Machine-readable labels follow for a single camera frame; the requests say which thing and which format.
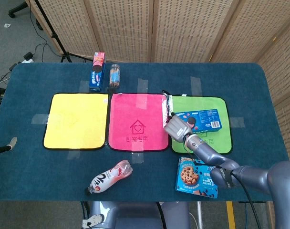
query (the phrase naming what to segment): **bottle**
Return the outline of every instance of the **bottle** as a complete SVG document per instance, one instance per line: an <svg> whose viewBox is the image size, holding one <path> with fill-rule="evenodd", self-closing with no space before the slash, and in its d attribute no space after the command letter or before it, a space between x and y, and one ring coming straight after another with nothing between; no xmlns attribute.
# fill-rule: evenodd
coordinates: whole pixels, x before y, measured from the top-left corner
<svg viewBox="0 0 290 229"><path fill-rule="evenodd" d="M117 181L128 177L132 174L132 171L133 169L127 160L120 161L110 170L94 177L89 187L85 190L86 194L104 192Z"/></svg>
<svg viewBox="0 0 290 229"><path fill-rule="evenodd" d="M109 76L109 87L120 86L120 66L116 63L111 65L110 76Z"/></svg>

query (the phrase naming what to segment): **yellow towel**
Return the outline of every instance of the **yellow towel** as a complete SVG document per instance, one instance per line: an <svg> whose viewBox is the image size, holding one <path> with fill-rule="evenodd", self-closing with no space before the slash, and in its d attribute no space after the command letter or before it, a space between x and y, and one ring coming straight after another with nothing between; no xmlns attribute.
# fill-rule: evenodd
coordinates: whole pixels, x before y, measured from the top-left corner
<svg viewBox="0 0 290 229"><path fill-rule="evenodd" d="M103 146L107 94L55 94L43 145L49 149L94 149Z"/></svg>

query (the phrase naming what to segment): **cookie box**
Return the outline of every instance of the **cookie box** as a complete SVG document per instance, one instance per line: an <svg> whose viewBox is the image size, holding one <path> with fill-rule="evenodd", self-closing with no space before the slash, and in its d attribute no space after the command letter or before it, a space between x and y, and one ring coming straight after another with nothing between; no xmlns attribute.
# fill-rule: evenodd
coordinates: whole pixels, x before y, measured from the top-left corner
<svg viewBox="0 0 290 229"><path fill-rule="evenodd" d="M215 167L205 166L203 161L180 157L176 179L176 190L194 195L217 198L217 186L213 183L210 171Z"/></svg>
<svg viewBox="0 0 290 229"><path fill-rule="evenodd" d="M93 58L92 70L90 74L89 88L90 91L100 92L103 85L105 71L105 53L96 52Z"/></svg>
<svg viewBox="0 0 290 229"><path fill-rule="evenodd" d="M176 112L175 114L185 121L194 133L214 132L222 128L217 109Z"/></svg>

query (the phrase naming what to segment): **biscuit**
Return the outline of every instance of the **biscuit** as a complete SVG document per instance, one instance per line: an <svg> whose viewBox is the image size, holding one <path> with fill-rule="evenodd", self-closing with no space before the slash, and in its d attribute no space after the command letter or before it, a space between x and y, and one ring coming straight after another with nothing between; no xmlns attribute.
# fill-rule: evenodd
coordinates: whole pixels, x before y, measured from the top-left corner
<svg viewBox="0 0 290 229"><path fill-rule="evenodd" d="M193 170L193 167L186 166L181 171L181 179L187 185L195 185L199 180L199 175Z"/></svg>

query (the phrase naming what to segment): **house logo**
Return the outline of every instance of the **house logo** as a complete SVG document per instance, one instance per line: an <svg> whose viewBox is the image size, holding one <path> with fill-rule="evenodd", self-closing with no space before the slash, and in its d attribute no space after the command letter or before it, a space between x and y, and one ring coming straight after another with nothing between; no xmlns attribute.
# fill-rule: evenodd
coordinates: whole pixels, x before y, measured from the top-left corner
<svg viewBox="0 0 290 229"><path fill-rule="evenodd" d="M138 119L130 126L133 135L139 135L144 133L144 124Z"/></svg>

